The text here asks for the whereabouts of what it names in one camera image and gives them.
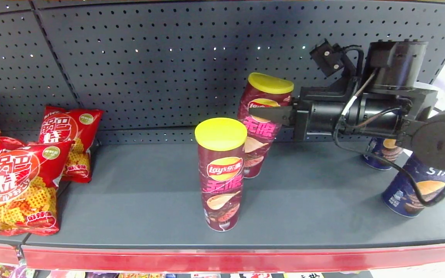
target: blue chip can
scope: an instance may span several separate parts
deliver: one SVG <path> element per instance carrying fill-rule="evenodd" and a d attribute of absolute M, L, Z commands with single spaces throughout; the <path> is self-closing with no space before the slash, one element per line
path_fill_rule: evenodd
<path fill-rule="evenodd" d="M 412 154 L 403 169 L 415 179 L 425 200 L 433 199 L 445 186 L 445 171 L 428 167 Z M 382 193 L 382 200 L 395 213 L 406 217 L 417 216 L 424 208 L 415 191 L 403 173 L 397 173 L 388 188 Z"/>
<path fill-rule="evenodd" d="M 384 157 L 385 159 L 394 162 L 403 152 L 403 148 L 396 146 L 396 140 L 394 139 L 372 138 L 366 152 L 374 153 L 377 156 Z M 376 160 L 373 157 L 362 155 L 362 159 L 367 165 L 374 169 L 387 171 L 392 168 L 391 166 Z"/>

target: red snack bag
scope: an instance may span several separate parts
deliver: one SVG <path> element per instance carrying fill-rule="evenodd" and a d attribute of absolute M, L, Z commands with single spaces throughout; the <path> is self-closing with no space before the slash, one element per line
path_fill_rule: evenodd
<path fill-rule="evenodd" d="M 72 141 L 33 144 L 0 137 L 0 234 L 59 231 L 56 191 Z"/>
<path fill-rule="evenodd" d="M 88 183 L 91 180 L 90 146 L 103 111 L 99 109 L 65 109 L 46 106 L 39 143 L 75 141 L 63 170 L 64 181 Z"/>

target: potato chip can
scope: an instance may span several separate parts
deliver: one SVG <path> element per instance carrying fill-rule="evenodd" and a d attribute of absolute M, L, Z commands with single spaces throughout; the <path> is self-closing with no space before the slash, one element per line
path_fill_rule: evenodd
<path fill-rule="evenodd" d="M 408 158 L 403 169 L 413 176 L 427 201 L 433 199 L 445 186 L 445 171 L 424 165 L 415 154 Z M 408 177 L 403 173 L 397 173 L 382 193 L 382 200 L 395 213 L 406 217 L 415 217 L 425 208 L 418 201 Z"/>
<path fill-rule="evenodd" d="M 263 161 L 281 128 L 280 124 L 249 114 L 252 107 L 288 106 L 294 84 L 261 73 L 251 73 L 238 108 L 238 120 L 248 130 L 245 142 L 245 178 L 254 178 L 260 173 Z"/>
<path fill-rule="evenodd" d="M 396 146 L 396 140 L 384 139 L 384 138 L 372 138 L 369 142 L 369 146 L 366 150 L 367 153 L 373 153 L 377 156 L 384 157 L 385 159 L 395 162 L 397 157 L 403 153 L 403 148 Z M 387 171 L 392 167 L 376 160 L 371 156 L 362 155 L 361 158 L 365 163 L 374 169 Z"/>
<path fill-rule="evenodd" d="M 238 222 L 246 137 L 245 125 L 229 118 L 205 120 L 195 129 L 205 220 L 218 232 Z"/>

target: store shelf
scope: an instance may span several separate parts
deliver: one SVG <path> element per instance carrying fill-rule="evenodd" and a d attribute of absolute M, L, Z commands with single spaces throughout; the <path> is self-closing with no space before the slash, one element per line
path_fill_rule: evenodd
<path fill-rule="evenodd" d="M 445 201 L 414 219 L 393 213 L 379 194 L 395 174 L 329 142 L 275 144 L 260 176 L 245 180 L 237 226 L 219 233 L 205 224 L 196 145 L 103 146 L 92 182 L 60 196 L 60 232 L 22 248 L 35 269 L 350 271 L 445 260 Z"/>

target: yellow lid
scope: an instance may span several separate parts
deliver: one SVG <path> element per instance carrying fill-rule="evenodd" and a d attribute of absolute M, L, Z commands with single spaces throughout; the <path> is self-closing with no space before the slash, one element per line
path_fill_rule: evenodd
<path fill-rule="evenodd" d="M 265 93 L 280 95 L 293 91 L 295 85 L 291 81 L 272 77 L 258 72 L 252 72 L 248 76 L 248 82 L 256 89 Z"/>
<path fill-rule="evenodd" d="M 212 118 L 197 125 L 195 139 L 200 146 L 209 150 L 232 150 L 245 143 L 247 128 L 234 119 Z"/>

